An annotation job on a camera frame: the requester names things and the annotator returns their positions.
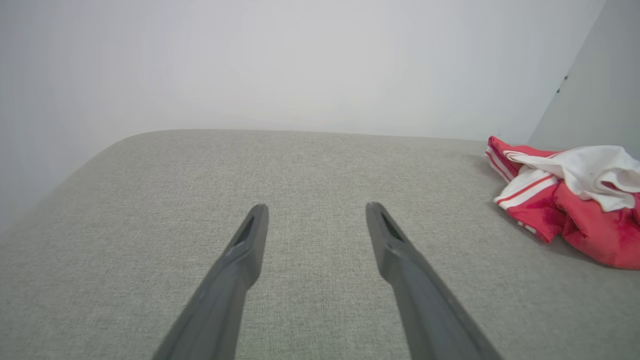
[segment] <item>red and white clothing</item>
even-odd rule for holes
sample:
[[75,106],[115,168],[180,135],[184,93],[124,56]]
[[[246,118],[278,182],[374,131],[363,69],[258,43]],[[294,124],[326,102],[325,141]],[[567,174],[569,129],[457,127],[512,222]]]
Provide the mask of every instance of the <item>red and white clothing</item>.
[[494,201],[550,243],[561,235],[593,259],[640,269],[640,163],[623,148],[562,152],[489,138],[490,166],[508,185]]

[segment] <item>gray fabric surface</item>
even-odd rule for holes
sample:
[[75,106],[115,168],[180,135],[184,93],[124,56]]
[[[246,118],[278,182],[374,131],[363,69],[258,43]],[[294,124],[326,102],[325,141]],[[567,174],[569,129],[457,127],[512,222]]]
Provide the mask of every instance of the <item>gray fabric surface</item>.
[[491,199],[486,144],[164,131],[106,149],[0,241],[1,359],[149,358],[256,203],[237,359],[406,359],[364,206],[380,201],[506,359],[637,359],[640,273],[543,245]]

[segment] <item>white cloth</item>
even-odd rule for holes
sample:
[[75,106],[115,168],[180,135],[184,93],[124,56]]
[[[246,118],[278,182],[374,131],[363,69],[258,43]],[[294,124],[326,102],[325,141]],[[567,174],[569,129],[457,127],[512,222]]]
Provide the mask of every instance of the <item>white cloth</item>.
[[[522,163],[522,174],[532,168],[564,179],[567,187],[582,200],[593,199],[603,211],[633,208],[629,193],[640,192],[640,162],[620,146],[587,146],[558,152],[548,158],[518,151],[505,151],[511,161]],[[604,182],[613,184],[609,188]]]

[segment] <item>red garment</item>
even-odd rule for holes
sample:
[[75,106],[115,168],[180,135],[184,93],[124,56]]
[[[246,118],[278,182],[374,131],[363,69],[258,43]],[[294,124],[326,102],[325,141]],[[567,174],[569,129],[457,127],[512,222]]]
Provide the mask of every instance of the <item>red garment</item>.
[[[519,175],[520,163],[510,161],[504,151],[552,158],[558,152],[529,146],[510,146],[492,136],[485,155],[490,166],[507,182]],[[543,173],[525,179],[521,190],[498,196],[494,201],[538,238],[550,243],[561,235],[577,250],[603,264],[640,270],[640,193],[632,209],[602,211],[594,200],[581,200],[564,181]]]

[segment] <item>small dark object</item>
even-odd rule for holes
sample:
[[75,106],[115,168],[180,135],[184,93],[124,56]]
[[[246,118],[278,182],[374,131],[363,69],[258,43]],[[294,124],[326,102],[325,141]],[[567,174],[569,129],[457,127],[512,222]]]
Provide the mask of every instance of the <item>small dark object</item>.
[[173,324],[154,360],[233,359],[247,290],[262,267],[269,209],[256,205]]
[[384,206],[370,202],[366,213],[378,270],[396,294],[412,358],[500,359]]

